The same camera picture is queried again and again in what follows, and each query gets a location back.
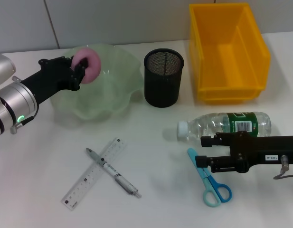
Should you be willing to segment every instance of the yellow plastic bin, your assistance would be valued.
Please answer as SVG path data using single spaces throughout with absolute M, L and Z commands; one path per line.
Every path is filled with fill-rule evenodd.
M 265 89 L 270 53 L 247 3 L 190 4 L 189 52 L 199 100 L 256 98 Z

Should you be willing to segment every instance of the silver pen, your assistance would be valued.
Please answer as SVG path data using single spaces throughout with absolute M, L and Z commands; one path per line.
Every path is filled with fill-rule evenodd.
M 108 164 L 104 158 L 101 158 L 96 152 L 93 150 L 86 148 L 87 153 L 89 156 L 103 169 L 108 172 L 114 180 L 124 188 L 129 194 L 135 195 L 138 198 L 141 198 L 141 194 L 138 192 L 138 189 L 134 187 L 130 182 L 125 179 L 117 170 L 115 170 L 110 164 Z

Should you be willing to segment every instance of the green indicator light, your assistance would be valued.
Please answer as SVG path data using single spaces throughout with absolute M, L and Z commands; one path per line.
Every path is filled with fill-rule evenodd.
M 18 122 L 20 122 L 22 119 L 24 119 L 25 117 L 23 115 L 18 117 Z

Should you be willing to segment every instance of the green glass bowl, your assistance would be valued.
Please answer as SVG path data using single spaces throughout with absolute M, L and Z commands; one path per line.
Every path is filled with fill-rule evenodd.
M 80 119 L 91 120 L 101 113 L 115 113 L 128 106 L 133 92 L 143 87 L 141 63 L 132 54 L 117 46 L 88 45 L 101 60 L 101 73 L 95 81 L 81 84 L 78 91 L 62 90 L 51 97 L 54 109 L 63 114 L 74 114 Z M 65 57 L 73 56 L 76 47 Z

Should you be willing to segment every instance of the white tabletop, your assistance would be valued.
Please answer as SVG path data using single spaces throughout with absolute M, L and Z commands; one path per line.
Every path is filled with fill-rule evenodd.
M 176 140 L 177 121 L 213 112 L 265 112 L 273 123 L 272 135 L 293 135 L 293 32 L 264 38 L 272 57 L 267 89 L 258 99 L 234 106 L 194 101 L 187 41 L 121 46 L 141 62 L 156 48 L 181 53 L 185 66 L 178 102 L 159 109 L 138 93 L 126 112 L 72 128 L 55 116 L 49 100 L 42 103 L 35 120 L 17 135 L 0 136 L 0 228 L 293 227 L 293 178 L 273 180 L 279 165 L 258 165 L 244 174 L 215 173 L 217 182 L 232 189 L 233 198 L 209 208 L 202 200 L 202 180 L 186 151 L 193 146 L 199 154 L 211 156 L 225 155 L 228 148 L 199 148 Z M 16 76 L 24 79 L 39 71 L 40 59 L 64 52 L 6 56 L 15 63 Z M 128 146 L 112 165 L 142 198 L 127 195 L 104 174 L 70 211 L 60 200 L 92 163 L 85 147 L 100 150 L 114 137 Z

